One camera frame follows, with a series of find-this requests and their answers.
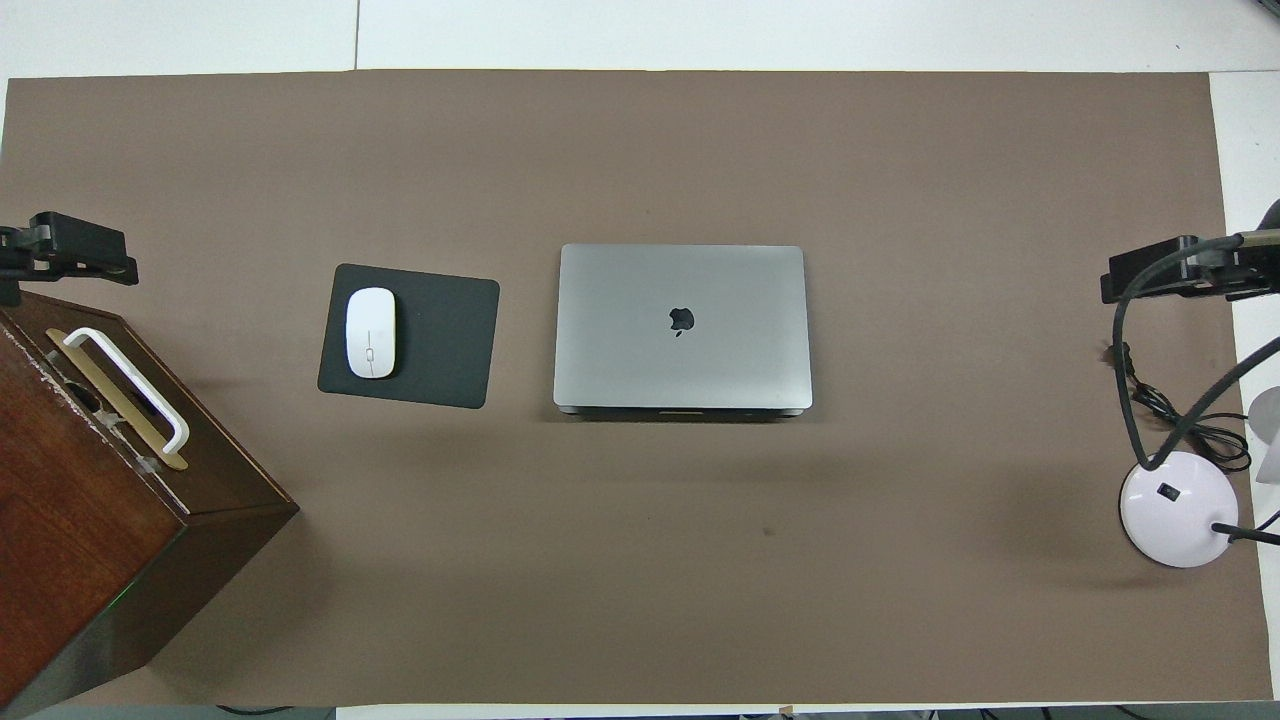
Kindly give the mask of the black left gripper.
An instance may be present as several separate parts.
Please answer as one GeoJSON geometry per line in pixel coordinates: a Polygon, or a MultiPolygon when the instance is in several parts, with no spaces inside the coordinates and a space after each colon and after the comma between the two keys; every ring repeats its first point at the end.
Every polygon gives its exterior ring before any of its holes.
{"type": "Polygon", "coordinates": [[[58,211],[31,218],[27,229],[0,225],[0,307],[20,304],[19,282],[29,269],[49,281],[63,277],[99,278],[118,284],[140,283],[137,261],[128,255],[120,231],[58,211]]]}

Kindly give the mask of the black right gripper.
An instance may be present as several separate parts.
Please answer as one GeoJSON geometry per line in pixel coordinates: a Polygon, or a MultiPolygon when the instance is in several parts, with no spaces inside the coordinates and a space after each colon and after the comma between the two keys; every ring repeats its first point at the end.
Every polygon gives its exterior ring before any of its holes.
{"type": "Polygon", "coordinates": [[[1196,255],[1181,258],[1171,266],[1157,270],[1137,293],[1139,299],[1176,295],[1180,297],[1226,296],[1234,292],[1228,278],[1228,256],[1235,250],[1235,260],[1245,277],[1245,290],[1235,299],[1254,299],[1280,293],[1280,199],[1265,213],[1258,227],[1242,233],[1239,249],[1231,236],[1201,238],[1179,234],[1174,238],[1147,245],[1108,259],[1107,272],[1100,278],[1100,300],[1115,304],[1129,284],[1158,260],[1187,249],[1198,249],[1196,255]]]}

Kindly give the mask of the grey Apple laptop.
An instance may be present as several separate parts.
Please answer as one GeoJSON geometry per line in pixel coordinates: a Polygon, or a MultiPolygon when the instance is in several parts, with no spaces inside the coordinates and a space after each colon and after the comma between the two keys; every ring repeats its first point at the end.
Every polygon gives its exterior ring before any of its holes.
{"type": "Polygon", "coordinates": [[[567,243],[552,397],[567,414],[805,413],[814,391],[803,250],[567,243]]]}

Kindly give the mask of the white desk lamp base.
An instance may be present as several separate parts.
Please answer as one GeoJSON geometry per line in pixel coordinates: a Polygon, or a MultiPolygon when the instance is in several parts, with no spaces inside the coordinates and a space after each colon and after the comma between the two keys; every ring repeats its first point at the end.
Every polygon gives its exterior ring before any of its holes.
{"type": "Polygon", "coordinates": [[[1280,510],[1254,529],[1239,527],[1228,474],[1199,454],[1174,450],[1152,470],[1137,464],[1123,482],[1117,506],[1129,541],[1170,568],[1203,566],[1235,541],[1280,546],[1280,534],[1266,530],[1280,520],[1280,510]]]}

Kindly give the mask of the white computer mouse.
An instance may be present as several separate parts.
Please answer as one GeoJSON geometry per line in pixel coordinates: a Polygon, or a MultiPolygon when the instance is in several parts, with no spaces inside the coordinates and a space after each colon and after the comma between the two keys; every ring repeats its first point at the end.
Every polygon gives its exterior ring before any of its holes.
{"type": "Polygon", "coordinates": [[[346,360],[362,379],[380,380],[396,372],[396,296],[383,287],[356,290],[346,305],[346,360]]]}

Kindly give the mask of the dark brown wooden box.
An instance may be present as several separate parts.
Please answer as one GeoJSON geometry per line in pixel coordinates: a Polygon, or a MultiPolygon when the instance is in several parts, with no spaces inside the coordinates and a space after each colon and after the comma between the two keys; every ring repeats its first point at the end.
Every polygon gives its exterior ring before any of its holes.
{"type": "Polygon", "coordinates": [[[143,666],[297,503],[115,314],[0,307],[0,720],[143,666]]]}

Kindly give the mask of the black mouse pad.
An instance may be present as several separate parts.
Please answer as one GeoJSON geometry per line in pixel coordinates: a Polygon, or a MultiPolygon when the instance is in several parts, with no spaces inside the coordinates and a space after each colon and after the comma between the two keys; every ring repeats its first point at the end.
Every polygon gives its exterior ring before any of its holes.
{"type": "Polygon", "coordinates": [[[317,387],[447,407],[486,402],[500,287],[497,281],[344,263],[335,269],[317,387]],[[380,380],[353,375],[346,360],[346,305],[360,288],[396,296],[397,364],[380,380]]]}

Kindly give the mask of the brown paper table mat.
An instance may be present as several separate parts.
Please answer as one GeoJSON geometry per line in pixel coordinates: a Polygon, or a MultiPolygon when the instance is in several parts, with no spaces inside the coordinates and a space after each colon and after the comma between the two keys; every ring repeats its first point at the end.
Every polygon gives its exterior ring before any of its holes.
{"type": "Polygon", "coordinates": [[[123,231],[124,316],[300,505],[88,705],[1272,694],[1251,544],[1126,541],[1115,254],[1225,229],[1204,74],[14,79],[0,222],[123,231]],[[813,407],[581,421],[570,242],[791,243],[813,407]],[[497,281],[480,409],[317,387],[351,263],[497,281]]]}

